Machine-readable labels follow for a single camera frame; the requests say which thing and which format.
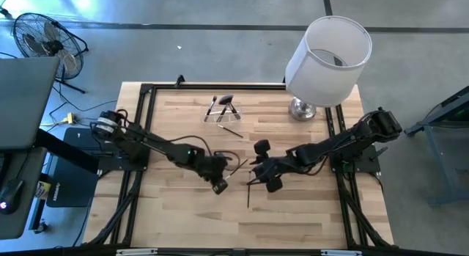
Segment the table lamp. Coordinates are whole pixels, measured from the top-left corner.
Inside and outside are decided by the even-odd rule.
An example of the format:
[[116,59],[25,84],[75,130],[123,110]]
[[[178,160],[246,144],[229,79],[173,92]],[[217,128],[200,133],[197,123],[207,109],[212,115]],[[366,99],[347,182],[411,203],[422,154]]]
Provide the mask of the table lamp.
[[287,90],[295,96],[290,115],[306,121],[317,106],[339,105],[352,92],[371,53],[372,39],[357,22],[327,16],[311,23],[285,70]]

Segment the silver lamp base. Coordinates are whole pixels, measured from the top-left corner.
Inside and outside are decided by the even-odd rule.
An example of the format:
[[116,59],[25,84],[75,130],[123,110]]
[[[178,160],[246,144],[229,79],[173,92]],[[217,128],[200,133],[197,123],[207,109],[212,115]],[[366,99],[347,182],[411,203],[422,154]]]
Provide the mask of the silver lamp base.
[[316,106],[304,103],[298,98],[293,98],[288,108],[290,116],[298,121],[308,121],[316,114]]

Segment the concrete floor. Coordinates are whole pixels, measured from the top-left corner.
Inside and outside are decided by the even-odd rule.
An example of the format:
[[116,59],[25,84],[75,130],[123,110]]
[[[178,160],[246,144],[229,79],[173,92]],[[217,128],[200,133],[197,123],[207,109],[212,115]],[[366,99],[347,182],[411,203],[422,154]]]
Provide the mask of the concrete floor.
[[[364,26],[468,27],[469,0],[331,0],[334,14]],[[322,0],[6,0],[13,16],[40,12],[60,21],[181,24],[308,25],[324,15]],[[70,81],[88,93],[64,94],[82,109],[117,99],[122,81],[280,82],[302,32],[74,29],[88,42],[84,69]],[[468,85],[467,34],[372,34],[373,54],[358,80],[365,111],[391,110],[403,127]],[[0,51],[20,56],[0,25]],[[53,92],[46,112],[60,104]],[[96,117],[108,104],[80,114]],[[66,127],[51,133],[63,137]],[[380,157],[385,201],[396,245],[467,255],[469,202],[430,208],[443,183],[423,134],[401,136]],[[0,241],[0,251],[71,246],[84,208],[46,208],[51,231]]]

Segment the wooden tabletop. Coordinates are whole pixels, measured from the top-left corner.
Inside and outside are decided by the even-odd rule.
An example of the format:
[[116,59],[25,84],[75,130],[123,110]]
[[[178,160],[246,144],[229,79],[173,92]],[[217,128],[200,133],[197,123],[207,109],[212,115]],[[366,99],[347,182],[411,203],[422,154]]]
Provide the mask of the wooden tabletop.
[[[117,108],[127,109],[129,120],[135,116],[140,84],[122,84]],[[243,139],[202,122],[201,112],[206,110],[212,96],[220,98],[226,94],[234,95],[234,102],[243,115],[240,122],[225,126],[243,135]],[[207,140],[211,150],[235,151],[242,161],[246,158],[253,161],[254,143],[268,139],[272,147],[269,154],[284,156],[285,150],[291,147],[328,138],[324,109],[318,108],[312,121],[298,122],[288,114],[291,100],[292,96],[286,91],[158,90],[151,131],[165,139],[196,134]],[[363,115],[356,86],[342,106],[345,122],[350,127]],[[204,147],[197,139],[181,142]],[[248,208],[245,183],[249,181],[248,171],[252,168],[247,164],[243,166],[228,179],[225,192],[216,195],[210,184],[196,173],[180,169],[160,153],[152,152],[141,184],[132,246],[346,247],[337,183],[328,163],[315,177],[283,175],[284,187],[276,193],[268,193],[264,185],[252,186]],[[113,214],[121,179],[122,172],[110,172],[98,182],[84,241],[93,239]],[[381,236],[392,244],[380,185],[367,174],[358,174],[357,181],[363,212]],[[127,222],[127,215],[124,219],[123,222]],[[351,221],[358,241],[354,216]],[[121,227],[120,238],[125,225]]]

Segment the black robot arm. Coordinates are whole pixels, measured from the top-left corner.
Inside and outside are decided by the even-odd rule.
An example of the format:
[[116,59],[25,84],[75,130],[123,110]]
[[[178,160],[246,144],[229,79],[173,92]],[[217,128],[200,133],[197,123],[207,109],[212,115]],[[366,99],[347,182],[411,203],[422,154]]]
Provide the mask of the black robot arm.
[[287,150],[283,157],[269,157],[268,140],[254,145],[258,164],[253,171],[259,183],[266,183],[267,190],[277,191],[282,187],[281,175],[288,172],[308,175],[312,168],[331,153],[339,154],[344,162],[360,158],[363,150],[374,142],[389,142],[402,132],[400,124],[391,112],[379,108],[365,114],[353,127],[334,137],[318,143],[299,145]]
[[210,182],[216,194],[228,186],[223,179],[227,165],[222,154],[205,155],[203,148],[181,143],[175,144],[151,132],[145,131],[139,124],[129,122],[127,118],[114,111],[102,112],[97,122],[92,125],[92,134],[98,139],[112,142],[128,155],[129,161],[135,161],[144,154],[148,147],[164,154],[176,166],[196,172]]

